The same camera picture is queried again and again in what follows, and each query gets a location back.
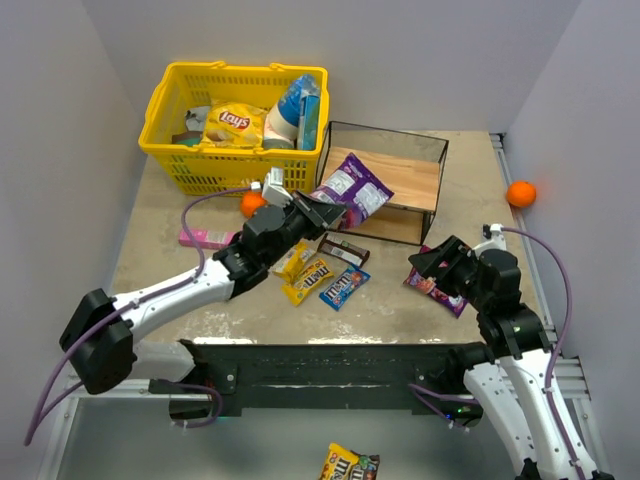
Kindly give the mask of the purple Fox's berries bag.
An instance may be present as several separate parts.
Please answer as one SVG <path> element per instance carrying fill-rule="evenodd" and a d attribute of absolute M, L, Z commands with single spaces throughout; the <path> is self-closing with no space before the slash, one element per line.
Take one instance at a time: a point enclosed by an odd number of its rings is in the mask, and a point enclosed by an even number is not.
<path fill-rule="evenodd" d="M 463 297 L 450 296 L 444 293 L 436 286 L 433 279 L 422 277 L 415 267 L 411 268 L 411 271 L 403 284 L 414 288 L 416 291 L 446 307 L 455 318 L 459 318 L 461 316 L 467 305 L 467 301 Z"/>

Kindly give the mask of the brown chocolate bar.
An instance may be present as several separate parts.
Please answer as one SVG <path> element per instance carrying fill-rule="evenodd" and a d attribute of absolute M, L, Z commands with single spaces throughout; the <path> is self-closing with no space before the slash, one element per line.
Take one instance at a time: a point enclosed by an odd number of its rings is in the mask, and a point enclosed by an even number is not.
<path fill-rule="evenodd" d="M 358 268 L 362 267 L 369 260 L 371 252 L 352 244 L 335 234 L 326 233 L 318 245 L 317 251 L 340 259 Z"/>

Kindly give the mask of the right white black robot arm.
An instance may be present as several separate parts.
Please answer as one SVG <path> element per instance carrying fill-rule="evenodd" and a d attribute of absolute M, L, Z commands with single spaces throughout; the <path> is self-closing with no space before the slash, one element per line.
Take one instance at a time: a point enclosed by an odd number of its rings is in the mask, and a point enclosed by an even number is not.
<path fill-rule="evenodd" d="M 497 234 L 475 248 L 456 236 L 410 256 L 412 267 L 477 312 L 480 343 L 449 352 L 450 378 L 482 408 L 518 479 L 606 479 L 591 458 L 561 394 L 542 321 L 521 300 L 521 270 Z"/>

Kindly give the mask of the blue M&M bag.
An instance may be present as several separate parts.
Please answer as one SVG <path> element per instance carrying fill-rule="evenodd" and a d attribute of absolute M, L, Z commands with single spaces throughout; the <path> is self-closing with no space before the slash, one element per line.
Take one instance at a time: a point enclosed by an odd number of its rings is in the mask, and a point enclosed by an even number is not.
<path fill-rule="evenodd" d="M 319 294 L 319 298 L 335 311 L 339 311 L 349 297 L 369 281 L 370 274 L 357 266 L 348 266 Z"/>

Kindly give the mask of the purple candy bag back side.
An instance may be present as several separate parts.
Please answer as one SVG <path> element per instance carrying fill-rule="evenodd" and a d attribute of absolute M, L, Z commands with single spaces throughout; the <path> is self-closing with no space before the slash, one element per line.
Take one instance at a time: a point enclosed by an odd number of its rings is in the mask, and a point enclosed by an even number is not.
<path fill-rule="evenodd" d="M 310 194 L 321 202 L 346 208 L 339 230 L 359 227 L 394 195 L 353 152 Z"/>

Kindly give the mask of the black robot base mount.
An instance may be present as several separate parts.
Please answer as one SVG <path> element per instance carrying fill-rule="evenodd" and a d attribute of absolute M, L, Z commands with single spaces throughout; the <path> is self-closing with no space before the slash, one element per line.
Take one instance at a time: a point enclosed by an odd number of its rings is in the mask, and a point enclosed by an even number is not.
<path fill-rule="evenodd" d="M 222 396 L 222 413 L 246 409 L 398 410 L 430 415 L 439 408 L 453 419 L 476 418 L 479 406 L 442 397 L 465 394 L 463 376 L 495 359 L 480 342 L 469 344 L 198 345 L 187 342 L 196 361 L 187 377 L 170 385 L 153 380 L 155 395 L 171 394 L 174 420 L 202 419 L 197 386 Z M 415 389 L 436 393 L 432 407 Z"/>

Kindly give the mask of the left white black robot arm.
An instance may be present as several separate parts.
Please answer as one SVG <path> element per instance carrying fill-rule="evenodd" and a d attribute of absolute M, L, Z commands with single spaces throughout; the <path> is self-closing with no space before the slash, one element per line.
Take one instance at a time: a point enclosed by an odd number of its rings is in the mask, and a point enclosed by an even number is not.
<path fill-rule="evenodd" d="M 301 240 L 315 240 L 339 223 L 346 208 L 296 192 L 284 207 L 260 207 L 212 257 L 146 289 L 108 296 L 85 294 L 59 344 L 92 395 L 127 379 L 140 361 L 134 348 L 159 327 L 211 303 L 235 298 L 264 281 L 269 269 Z"/>

